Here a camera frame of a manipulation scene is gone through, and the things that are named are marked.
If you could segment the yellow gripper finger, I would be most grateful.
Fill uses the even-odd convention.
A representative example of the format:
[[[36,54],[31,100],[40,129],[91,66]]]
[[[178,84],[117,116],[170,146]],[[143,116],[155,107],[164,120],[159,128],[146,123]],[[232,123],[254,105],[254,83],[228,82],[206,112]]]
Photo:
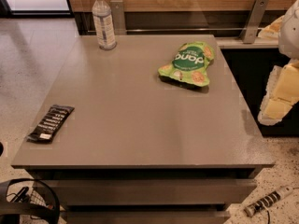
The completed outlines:
[[[258,121],[272,126],[281,122],[299,102],[299,62],[291,61],[283,67],[275,65],[265,90]]]
[[[281,23],[283,21],[283,16],[277,18],[269,25],[264,27],[260,33],[258,33],[258,37],[263,39],[278,39],[278,33],[280,30]]]

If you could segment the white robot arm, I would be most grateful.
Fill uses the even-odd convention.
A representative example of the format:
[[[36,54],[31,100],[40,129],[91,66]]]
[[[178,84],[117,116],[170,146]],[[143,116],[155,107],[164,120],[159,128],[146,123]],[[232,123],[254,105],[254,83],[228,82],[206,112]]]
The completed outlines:
[[[278,50],[290,61],[269,74],[258,121],[272,126],[283,120],[299,102],[299,0],[287,10],[278,31]]]

